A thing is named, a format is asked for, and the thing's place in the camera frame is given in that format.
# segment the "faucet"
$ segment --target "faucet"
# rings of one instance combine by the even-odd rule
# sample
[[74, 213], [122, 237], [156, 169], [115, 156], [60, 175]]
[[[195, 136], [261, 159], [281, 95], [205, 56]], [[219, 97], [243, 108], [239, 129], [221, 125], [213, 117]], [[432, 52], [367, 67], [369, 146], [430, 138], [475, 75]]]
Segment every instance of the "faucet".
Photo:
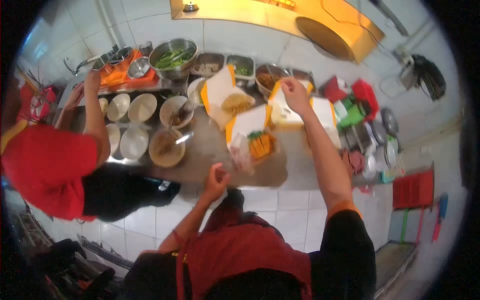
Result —
[[84, 65], [88, 64], [89, 62], [91, 62], [93, 59], [94, 59], [94, 57], [82, 61], [82, 62], [75, 68], [75, 70], [70, 69], [70, 67], [67, 65], [68, 57], [65, 57], [65, 58], [63, 59], [63, 63], [65, 64], [65, 67], [67, 67], [67, 69], [68, 69], [73, 75], [77, 76], [78, 71], [80, 70], [80, 68], [83, 67]]

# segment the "white ceramic bowl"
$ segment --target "white ceramic bowl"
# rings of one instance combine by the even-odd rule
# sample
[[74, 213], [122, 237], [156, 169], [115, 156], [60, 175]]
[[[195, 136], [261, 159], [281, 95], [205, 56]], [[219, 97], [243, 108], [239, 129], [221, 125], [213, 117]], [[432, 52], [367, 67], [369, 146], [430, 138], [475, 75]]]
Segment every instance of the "white ceramic bowl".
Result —
[[[158, 143], [166, 134], [169, 134], [167, 130], [158, 131], [154, 134], [150, 144], [148, 145], [148, 154], [156, 166], [162, 168], [171, 168], [176, 166], [185, 155], [185, 142], [173, 144], [172, 148], [167, 153], [160, 154], [158, 152]], [[176, 129], [172, 129], [171, 134], [177, 139], [183, 137], [181, 132]]]
[[[173, 113], [173, 109], [175, 107], [180, 108], [185, 101], [187, 101], [187, 97], [185, 96], [175, 96], [169, 98], [165, 103], [160, 107], [160, 122], [166, 127], [168, 127], [168, 121], [170, 120], [170, 116]], [[172, 128], [180, 129], [185, 127], [193, 118], [193, 110], [192, 112], [183, 120], [182, 123], [176, 126], [172, 126]]]
[[120, 144], [120, 129], [116, 124], [108, 124], [107, 132], [110, 141], [110, 155], [112, 155], [117, 151]]
[[205, 84], [206, 78], [200, 77], [192, 81], [192, 83], [187, 88], [187, 97], [190, 101], [197, 104], [198, 106], [205, 106], [200, 97], [200, 91], [203, 85]]
[[128, 108], [128, 118], [135, 123], [145, 122], [155, 112], [156, 103], [156, 97], [152, 94], [137, 96]]
[[129, 128], [121, 136], [120, 153], [124, 158], [139, 159], [147, 147], [148, 133], [141, 128]]
[[128, 94], [118, 94], [112, 99], [107, 108], [107, 118], [116, 122], [125, 116], [130, 106], [130, 96]]
[[105, 117], [107, 114], [108, 100], [107, 98], [100, 98], [98, 102], [100, 103], [100, 109], [102, 110], [103, 117]]

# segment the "dark red apron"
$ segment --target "dark red apron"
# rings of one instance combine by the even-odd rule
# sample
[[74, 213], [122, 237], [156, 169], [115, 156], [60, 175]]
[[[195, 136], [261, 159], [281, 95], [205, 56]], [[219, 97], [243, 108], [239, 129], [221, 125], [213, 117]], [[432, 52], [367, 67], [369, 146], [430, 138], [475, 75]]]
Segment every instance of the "dark red apron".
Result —
[[242, 224], [243, 214], [235, 208], [216, 209], [205, 230], [182, 247], [177, 257], [177, 299], [185, 299], [185, 254], [193, 300], [203, 299], [223, 278], [258, 268], [292, 274], [300, 284], [302, 300], [312, 299], [309, 256], [292, 249], [273, 227], [264, 227], [268, 223], [257, 216], [250, 216], [249, 224]]

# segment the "stainless steel counter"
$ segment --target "stainless steel counter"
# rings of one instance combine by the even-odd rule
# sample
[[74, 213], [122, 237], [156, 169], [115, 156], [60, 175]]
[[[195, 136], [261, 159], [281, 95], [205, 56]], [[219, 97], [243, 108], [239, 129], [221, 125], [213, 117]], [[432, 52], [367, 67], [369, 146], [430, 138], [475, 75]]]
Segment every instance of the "stainless steel counter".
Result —
[[[74, 81], [76, 82], [74, 83], [82, 80], [79, 77], [75, 79]], [[60, 104], [66, 101], [73, 84], [71, 82], [68, 84]], [[131, 92], [131, 97], [133, 100], [135, 96], [143, 92], [156, 94], [154, 91], [158, 91], [159, 89], [170, 88], [172, 90], [182, 90], [185, 86], [185, 83], [172, 84], [171, 82], [159, 82], [156, 88]], [[257, 91], [255, 86], [247, 87], [245, 90], [255, 98], [256, 105], [265, 103], [263, 96]], [[114, 95], [116, 95], [116, 93], [104, 94], [103, 96], [110, 101]], [[161, 104], [163, 104], [163, 100], [160, 97], [157, 97], [157, 100], [158, 106], [156, 112], [149, 121], [142, 125], [147, 129], [150, 138], [159, 128], [162, 127], [162, 125], [160, 125], [158, 111]], [[82, 132], [84, 120], [84, 108], [78, 107], [71, 130]], [[119, 124], [121, 133], [130, 126], [126, 119], [120, 120], [117, 123]], [[224, 168], [232, 172], [231, 184], [234, 186], [243, 188], [274, 188], [281, 190], [318, 189], [312, 156], [306, 146], [304, 133], [302, 131], [275, 132], [280, 151], [271, 155], [264, 162], [256, 166], [255, 174], [253, 176], [234, 172], [227, 150], [225, 133], [220, 131], [217, 124], [208, 117], [204, 108], [197, 108], [191, 123], [180, 131], [184, 134], [193, 131], [194, 136], [186, 142], [184, 158], [173, 168], [160, 168], [153, 165], [148, 155], [148, 151], [138, 160], [128, 160], [121, 156], [120, 150], [117, 150], [113, 156], [108, 158], [106, 166], [108, 168], [124, 170], [152, 178], [202, 184], [210, 166], [214, 163], [222, 162]], [[360, 186], [366, 183], [368, 182], [362, 177], [355, 177], [352, 184], [354, 186]]]

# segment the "red shirt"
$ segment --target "red shirt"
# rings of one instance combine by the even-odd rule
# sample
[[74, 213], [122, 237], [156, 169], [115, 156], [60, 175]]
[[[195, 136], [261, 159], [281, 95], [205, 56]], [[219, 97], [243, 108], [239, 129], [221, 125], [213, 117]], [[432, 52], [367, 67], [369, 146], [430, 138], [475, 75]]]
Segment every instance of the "red shirt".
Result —
[[2, 166], [20, 195], [49, 216], [83, 217], [82, 177], [96, 168], [92, 136], [56, 130], [47, 125], [26, 127], [6, 144]]

